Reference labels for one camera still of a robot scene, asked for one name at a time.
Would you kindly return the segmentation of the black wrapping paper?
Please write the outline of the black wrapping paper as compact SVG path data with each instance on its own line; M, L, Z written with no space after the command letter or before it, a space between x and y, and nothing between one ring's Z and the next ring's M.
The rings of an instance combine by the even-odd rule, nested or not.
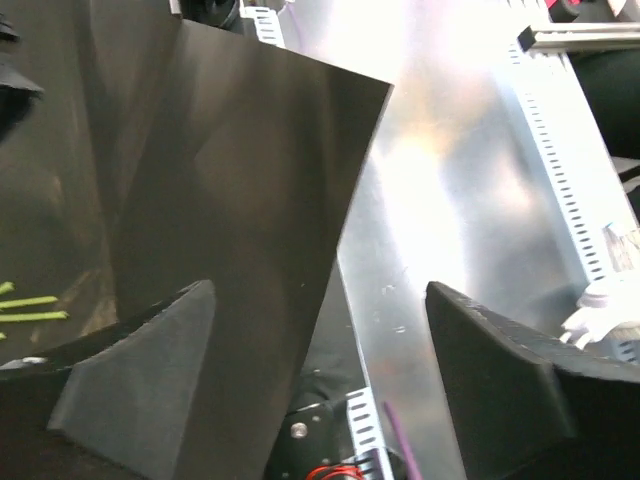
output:
M263 476L387 82L148 1L1 5L1 277L64 320L1 368L203 280L209 479Z

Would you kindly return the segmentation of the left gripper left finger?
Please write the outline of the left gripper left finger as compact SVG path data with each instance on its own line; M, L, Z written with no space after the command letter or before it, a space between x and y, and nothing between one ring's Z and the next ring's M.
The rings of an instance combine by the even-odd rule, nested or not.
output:
M1 368L5 479L209 479L200 380L216 297L196 282L146 311Z

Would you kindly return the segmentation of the white gloved hand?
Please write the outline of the white gloved hand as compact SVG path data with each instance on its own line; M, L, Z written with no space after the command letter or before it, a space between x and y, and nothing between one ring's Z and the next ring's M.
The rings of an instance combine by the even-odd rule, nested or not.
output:
M594 280L576 302L577 310L562 324L560 341L583 349L606 336L639 340L639 277L622 272Z

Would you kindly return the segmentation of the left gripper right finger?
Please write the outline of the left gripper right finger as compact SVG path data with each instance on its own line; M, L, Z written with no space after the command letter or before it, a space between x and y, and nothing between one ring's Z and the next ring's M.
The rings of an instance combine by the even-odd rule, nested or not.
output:
M432 281L425 309L469 479L636 479L639 369Z

